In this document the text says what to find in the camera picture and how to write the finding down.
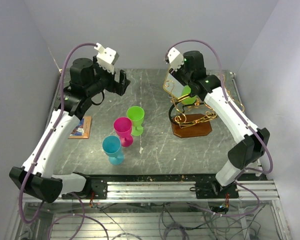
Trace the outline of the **gold wire glass rack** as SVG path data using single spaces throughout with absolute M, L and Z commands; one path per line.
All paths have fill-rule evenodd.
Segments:
M 173 134 L 179 138 L 208 135 L 212 131 L 211 121 L 218 117 L 215 110 L 197 96 L 193 104 L 183 105 L 182 100 L 182 96 L 170 98 L 172 105 L 168 111 L 168 118 L 171 122 Z M 202 106 L 207 108 L 204 114 L 186 114 L 186 111 L 198 109 Z

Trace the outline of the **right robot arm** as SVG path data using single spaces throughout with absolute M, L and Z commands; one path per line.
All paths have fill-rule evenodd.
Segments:
M 211 194 L 221 198 L 243 169 L 265 154 L 270 132 L 247 118 L 222 88 L 218 76 L 207 74 L 202 53 L 197 50 L 180 53 L 172 48 L 167 61 L 172 77 L 183 86 L 189 86 L 191 96 L 199 97 L 215 111 L 236 143 L 227 154 L 227 162 L 215 176 L 217 182 L 210 186 Z

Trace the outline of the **green wine glass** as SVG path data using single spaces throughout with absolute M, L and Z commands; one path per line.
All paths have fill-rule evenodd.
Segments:
M 140 106 L 131 106 L 127 112 L 126 116 L 131 120 L 132 122 L 132 136 L 140 136 L 143 133 L 143 122 L 145 117 L 145 111 Z
M 196 102 L 196 97 L 195 96 L 191 97 L 190 93 L 191 93 L 191 88 L 188 85 L 184 86 L 181 92 L 181 96 L 183 97 L 181 103 L 183 105 L 192 105 Z

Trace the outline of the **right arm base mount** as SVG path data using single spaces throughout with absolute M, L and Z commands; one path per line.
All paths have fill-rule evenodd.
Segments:
M 195 192 L 197 199 L 238 199 L 239 193 L 237 185 L 231 183 L 227 186 L 221 186 L 214 174 L 195 174 L 191 177 L 195 182 L 189 190 Z

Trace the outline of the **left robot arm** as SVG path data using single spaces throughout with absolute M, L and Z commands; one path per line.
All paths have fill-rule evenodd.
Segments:
M 64 142 L 83 119 L 87 110 L 95 104 L 92 98 L 104 91 L 122 96 L 130 84 L 126 72 L 121 70 L 115 80 L 114 64 L 118 56 L 94 56 L 77 58 L 69 69 L 70 81 L 56 100 L 50 122 L 39 143 L 23 163 L 13 167 L 9 177 L 19 188 L 20 194 L 28 194 L 47 203 L 53 203 L 60 195 L 74 192 L 79 198 L 88 198 L 92 191 L 92 178 L 79 172 L 55 175 L 54 168 Z

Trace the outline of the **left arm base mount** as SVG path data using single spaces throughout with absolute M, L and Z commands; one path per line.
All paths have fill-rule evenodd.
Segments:
M 78 172 L 61 175 L 62 190 L 60 197 L 64 200 L 74 199 L 74 193 L 80 199 L 105 200 L 108 193 L 108 184 L 94 175 L 85 175 Z

